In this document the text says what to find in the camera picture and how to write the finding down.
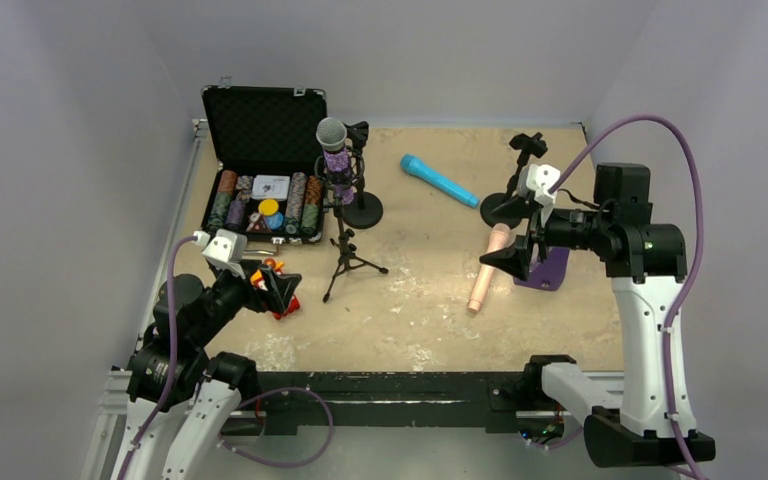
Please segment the black tripod mic stand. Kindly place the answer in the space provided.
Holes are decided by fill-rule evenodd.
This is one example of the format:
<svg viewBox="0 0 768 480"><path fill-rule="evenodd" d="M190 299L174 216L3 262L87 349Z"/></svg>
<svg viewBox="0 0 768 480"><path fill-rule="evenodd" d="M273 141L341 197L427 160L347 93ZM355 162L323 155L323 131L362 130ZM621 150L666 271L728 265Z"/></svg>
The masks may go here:
<svg viewBox="0 0 768 480"><path fill-rule="evenodd" d="M375 263L372 263L371 261L366 260L358 255L357 245L353 242L356 237L357 229L350 227L345 223L343 219L343 208L339 203L334 201L333 187L326 178L323 154L315 162L314 173L320 180L323 181L324 184L323 208L333 214L338 226L338 234L336 237L329 239L331 245L338 249L339 255L337 258L337 266L335 271L332 274L327 290L322 297L322 302L327 303L331 298L332 289L336 279L339 276L363 267L369 267L375 269L380 274L387 275L389 273L389 269L380 265L376 265Z"/></svg>

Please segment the purple glitter microphone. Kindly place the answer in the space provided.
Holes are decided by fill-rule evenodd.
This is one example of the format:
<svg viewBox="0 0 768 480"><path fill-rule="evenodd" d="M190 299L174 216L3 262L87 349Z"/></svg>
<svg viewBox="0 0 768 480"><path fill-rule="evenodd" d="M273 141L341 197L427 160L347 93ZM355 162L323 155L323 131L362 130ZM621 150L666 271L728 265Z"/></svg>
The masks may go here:
<svg viewBox="0 0 768 480"><path fill-rule="evenodd" d="M346 126L334 117L326 117L317 125L316 139L323 149L326 178L334 189L334 198L343 205L351 204L355 198L347 138Z"/></svg>

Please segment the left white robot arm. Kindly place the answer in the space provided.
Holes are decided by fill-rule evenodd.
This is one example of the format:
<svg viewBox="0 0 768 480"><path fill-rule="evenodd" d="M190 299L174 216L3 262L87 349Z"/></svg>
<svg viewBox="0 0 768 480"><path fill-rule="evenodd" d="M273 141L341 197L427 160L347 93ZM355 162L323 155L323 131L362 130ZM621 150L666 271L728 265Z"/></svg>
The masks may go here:
<svg viewBox="0 0 768 480"><path fill-rule="evenodd" d="M212 285L193 274L160 288L153 323L130 358L125 435L115 479L192 479L219 440L222 425L244 399L260 393L255 361L208 356L207 345L243 309L282 316L292 311L299 274L245 260Z"/></svg>

